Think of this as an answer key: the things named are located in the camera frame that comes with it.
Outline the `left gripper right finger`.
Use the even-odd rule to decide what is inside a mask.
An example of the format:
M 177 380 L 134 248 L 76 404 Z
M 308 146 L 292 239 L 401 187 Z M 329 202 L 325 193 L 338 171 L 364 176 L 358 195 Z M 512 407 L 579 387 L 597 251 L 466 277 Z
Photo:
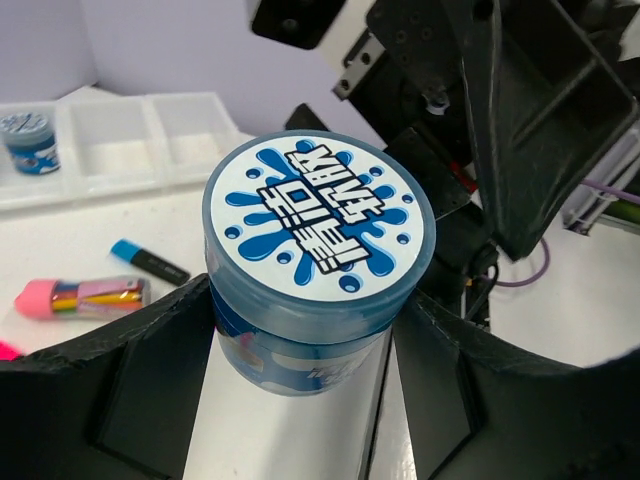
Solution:
M 580 368 L 514 346 L 422 293 L 393 326 L 421 479 L 635 479 L 639 355 Z

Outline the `blue highlighter marker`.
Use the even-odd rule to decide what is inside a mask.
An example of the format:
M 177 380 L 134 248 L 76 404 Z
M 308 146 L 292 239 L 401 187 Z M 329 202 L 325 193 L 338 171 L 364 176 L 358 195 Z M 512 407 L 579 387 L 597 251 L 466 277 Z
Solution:
M 191 274 L 188 271 L 126 239 L 118 240 L 111 247 L 110 253 L 120 260 L 176 287 L 186 284 L 191 278 Z

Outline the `blue slime jar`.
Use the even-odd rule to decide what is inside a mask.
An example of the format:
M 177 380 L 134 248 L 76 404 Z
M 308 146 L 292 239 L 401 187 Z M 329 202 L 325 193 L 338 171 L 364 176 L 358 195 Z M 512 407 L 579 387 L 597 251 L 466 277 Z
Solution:
M 45 114 L 19 112 L 3 116 L 1 140 L 19 173 L 39 176 L 60 168 L 55 130 Z
M 231 151 L 202 201 L 221 348 L 257 387 L 310 396 L 344 383 L 426 273 L 436 221 L 385 152 L 318 130 Z

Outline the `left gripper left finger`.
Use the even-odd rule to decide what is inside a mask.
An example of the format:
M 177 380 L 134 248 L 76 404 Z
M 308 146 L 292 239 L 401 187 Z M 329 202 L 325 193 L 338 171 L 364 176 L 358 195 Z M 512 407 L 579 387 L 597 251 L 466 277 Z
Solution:
M 146 308 L 1 365 L 5 479 L 179 479 L 215 327 L 199 275 Z

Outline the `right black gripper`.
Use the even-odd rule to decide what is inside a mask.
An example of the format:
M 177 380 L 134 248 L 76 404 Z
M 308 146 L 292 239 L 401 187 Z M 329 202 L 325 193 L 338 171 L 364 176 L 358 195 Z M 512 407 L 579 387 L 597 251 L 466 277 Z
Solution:
M 518 260 L 639 115 L 556 1 L 376 1 L 343 67 L 334 94 L 419 182 L 436 217 L 419 287 L 465 320 L 488 319 L 499 274 L 471 202 L 470 145 L 495 240 Z

